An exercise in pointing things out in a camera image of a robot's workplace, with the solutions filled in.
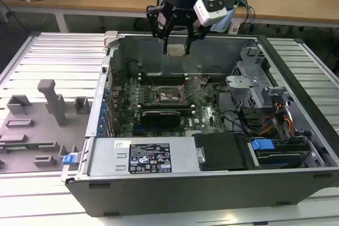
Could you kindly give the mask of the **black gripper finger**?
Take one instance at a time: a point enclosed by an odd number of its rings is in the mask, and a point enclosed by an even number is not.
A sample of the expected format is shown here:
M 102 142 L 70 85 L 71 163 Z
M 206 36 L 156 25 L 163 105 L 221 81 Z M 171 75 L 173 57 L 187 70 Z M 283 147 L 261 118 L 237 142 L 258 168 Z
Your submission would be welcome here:
M 185 25 L 188 31 L 185 41 L 185 54 L 188 55 L 190 53 L 191 43 L 205 38 L 207 34 L 207 27 L 201 25 L 198 19 L 187 19 Z
M 171 5 L 147 6 L 146 16 L 153 37 L 163 40 L 163 54 L 167 54 L 168 38 L 175 27 L 177 14 Z

